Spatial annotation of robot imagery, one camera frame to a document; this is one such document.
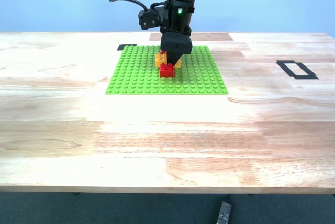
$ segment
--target wooden tabletop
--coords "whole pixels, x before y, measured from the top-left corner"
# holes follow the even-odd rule
[[[335,194],[335,39],[192,39],[229,95],[105,95],[158,33],[0,33],[0,190]]]

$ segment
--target black rectangle outline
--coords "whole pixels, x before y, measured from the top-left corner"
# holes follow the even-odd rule
[[[303,71],[306,72],[307,75],[296,75],[293,71],[289,69],[289,67],[286,66],[286,63],[295,63],[297,66],[299,66]],[[277,60],[277,64],[282,68],[283,71],[288,76],[294,77],[295,79],[319,79],[316,74],[311,71],[308,67],[306,67],[303,63],[296,63],[293,60]]]

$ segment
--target yellow lego brick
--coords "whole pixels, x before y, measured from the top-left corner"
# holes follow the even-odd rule
[[[159,66],[161,66],[162,63],[168,64],[168,59],[166,57],[166,53],[165,54],[156,54],[155,57],[155,67],[159,68]],[[182,67],[182,58],[180,58],[178,60],[178,62],[174,65],[175,68],[181,68]]]
[[[178,62],[174,65],[175,68],[181,68],[182,67],[182,58],[179,58]]]
[[[156,54],[155,57],[155,67],[159,68],[159,66],[161,66],[162,63],[167,64],[168,63],[168,59],[166,57],[166,54]]]

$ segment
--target red lego brick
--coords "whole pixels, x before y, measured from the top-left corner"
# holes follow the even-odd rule
[[[174,76],[174,69],[172,63],[162,63],[159,68],[159,77],[173,77]]]

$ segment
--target lego brick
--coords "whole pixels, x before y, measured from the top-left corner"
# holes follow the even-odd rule
[[[159,78],[154,66],[157,53],[159,46],[125,46],[106,94],[228,94],[207,46],[193,46],[191,54],[183,55],[173,78]]]
[[[175,68],[181,68],[182,67],[182,58],[179,58],[178,62],[174,65]]]
[[[162,63],[167,64],[167,61],[168,61],[168,59],[166,57],[166,54],[159,54],[159,53],[157,53],[156,57],[155,57],[155,67],[159,68]]]
[[[174,77],[174,69],[172,63],[162,63],[159,68],[159,77]]]

